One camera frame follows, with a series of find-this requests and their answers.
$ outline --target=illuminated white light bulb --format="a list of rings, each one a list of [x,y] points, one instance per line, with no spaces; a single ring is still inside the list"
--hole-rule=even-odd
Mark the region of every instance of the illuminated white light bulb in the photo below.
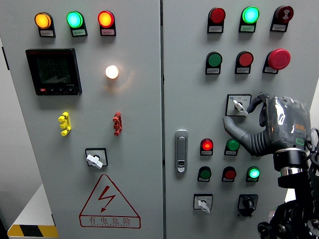
[[[105,74],[108,78],[115,79],[119,75],[119,69],[114,65],[108,66],[105,70]]]

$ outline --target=lightning bolt symbol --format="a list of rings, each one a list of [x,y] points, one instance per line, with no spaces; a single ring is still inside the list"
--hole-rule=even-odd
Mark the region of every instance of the lightning bolt symbol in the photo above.
[[[115,198],[115,196],[116,196],[116,195],[112,195],[112,196],[108,196],[108,197],[103,197],[109,189],[110,189],[110,186],[106,186],[105,189],[103,190],[102,194],[100,195],[99,199],[98,199],[98,201],[100,201],[100,200],[103,200],[103,199],[111,198],[111,199],[109,200],[109,202],[107,203],[107,205],[101,209],[101,213],[106,210],[106,207],[110,204],[110,202],[111,202],[111,201]]]

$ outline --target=digital power meter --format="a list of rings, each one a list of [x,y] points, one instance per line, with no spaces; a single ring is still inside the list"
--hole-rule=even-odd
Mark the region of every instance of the digital power meter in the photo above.
[[[25,51],[39,96],[82,93],[75,49],[28,49]]]

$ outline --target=electrical hazard warning sign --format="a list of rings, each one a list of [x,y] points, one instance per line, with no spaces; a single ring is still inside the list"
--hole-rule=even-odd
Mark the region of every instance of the electrical hazard warning sign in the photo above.
[[[140,216],[106,174],[99,178],[79,219],[84,228],[141,228]]]

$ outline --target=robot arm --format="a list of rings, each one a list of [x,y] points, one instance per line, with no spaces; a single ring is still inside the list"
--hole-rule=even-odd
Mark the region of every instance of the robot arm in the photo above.
[[[278,206],[270,223],[258,224],[262,239],[317,239],[319,237],[319,169],[317,155],[319,144],[306,155],[310,137],[310,114],[304,106],[288,97],[260,93],[249,107],[252,113],[263,104],[259,125],[260,133],[248,133],[235,125],[230,117],[223,117],[226,132],[236,139],[253,156],[274,155],[274,167],[280,171],[278,184],[294,188],[296,200]],[[312,165],[308,170],[308,159]]]

